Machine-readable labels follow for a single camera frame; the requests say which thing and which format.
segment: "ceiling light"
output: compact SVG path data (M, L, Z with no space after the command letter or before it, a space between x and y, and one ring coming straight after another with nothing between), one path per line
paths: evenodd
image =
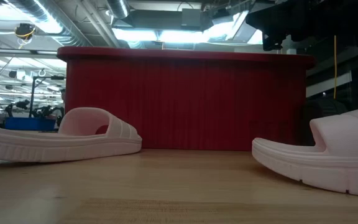
M23 69L18 69L16 71L16 78L19 80L24 80L25 77L25 71Z
M159 39L168 43L201 43L207 40L202 32L182 30L165 30Z
M45 54L45 55L57 55L56 51L52 50L39 50L37 51L38 54Z
M262 31L256 30L247 44L263 44Z
M1 54L32 54L31 50L0 49Z
M156 41L154 30L124 30L113 28L117 39L125 41Z
M31 93L0 93L0 95L31 96ZM60 94L34 93L34 96L60 96Z
M232 21L233 21L233 17L230 15L230 13L227 11L226 8L218 9L218 11L212 17L212 23L215 25L220 23L232 22Z
M231 16L231 21L220 22L205 30L204 35L208 39L215 39L217 37L221 37L223 40L232 39L246 19L247 14L248 11L239 12Z
M216 24L204 31L204 35L210 38L221 37L226 35L233 28L234 22L223 22Z
M39 82L39 84L50 85L49 82L45 82L45 81L41 82L41 80L36 80L36 82Z
M26 82L32 82L32 78L29 75L25 75L23 80Z
M248 10L244 12L237 13L233 16L234 24L232 26L232 29L227 33L226 40L233 39L237 31L240 29L240 26L244 22L248 15Z
M53 91L60 91L59 87L55 87L55 86L48 86L47 88Z

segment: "black equipment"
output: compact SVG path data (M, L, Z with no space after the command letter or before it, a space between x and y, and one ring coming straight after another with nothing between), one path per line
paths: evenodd
M52 108L51 106L43 106L30 111L30 113L35 118L46 118L49 115L51 115L54 111L59 110L62 115L57 116L56 122L57 122L57 126L60 126L60 123L62 122L65 114L65 109L61 107L55 107L54 109L51 108Z
M16 103L16 107L27 110L27 109L28 109L28 108L27 108L27 105L28 105L29 103L30 103L29 100L20 101L20 102L17 102L17 103ZM10 105L7 105L7 106L5 107L5 111L7 112L7 114L9 115L10 118L13 117L13 114L12 114L13 106L14 106L14 104L11 103Z
M295 42L339 35L358 46L358 0L288 0L250 13L246 22L263 32L264 50L280 50L288 35Z
M39 84L41 84L45 79L50 78L51 80L64 80L65 77L64 76L58 76L58 75L52 75L51 77L38 77L38 76L34 76L32 77L32 88L31 88L31 100L30 100L30 113L29 113L29 118L31 118L31 116L33 115L32 111L33 111L33 104L34 104L34 92L35 92L35 88L38 87ZM36 83L35 81L37 79L41 79L40 83Z

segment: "yellow cable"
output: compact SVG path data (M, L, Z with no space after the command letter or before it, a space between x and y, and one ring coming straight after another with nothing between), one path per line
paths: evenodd
M338 75L338 67L336 62L336 35L334 36L334 69L335 69L335 77L334 77L334 100L336 99L336 77Z
M24 35L18 35L18 34L16 34L16 36L17 37L28 37L28 36L30 36L31 34L33 34L34 33L34 31L35 31L35 27L34 27L34 29L31 31L31 32L29 32L28 34L24 34Z
M24 44L20 44L19 46L19 50L24 46Z

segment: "blue bin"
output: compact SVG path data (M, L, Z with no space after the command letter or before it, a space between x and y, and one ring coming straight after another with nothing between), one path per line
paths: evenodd
M47 118L6 118L5 128L10 130L53 131L55 120Z

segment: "red pleated panel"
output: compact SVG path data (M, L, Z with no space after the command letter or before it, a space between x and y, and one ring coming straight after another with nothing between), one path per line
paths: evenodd
M67 60L67 110L103 108L144 148L251 150L260 137L294 144L305 67L185 58Z

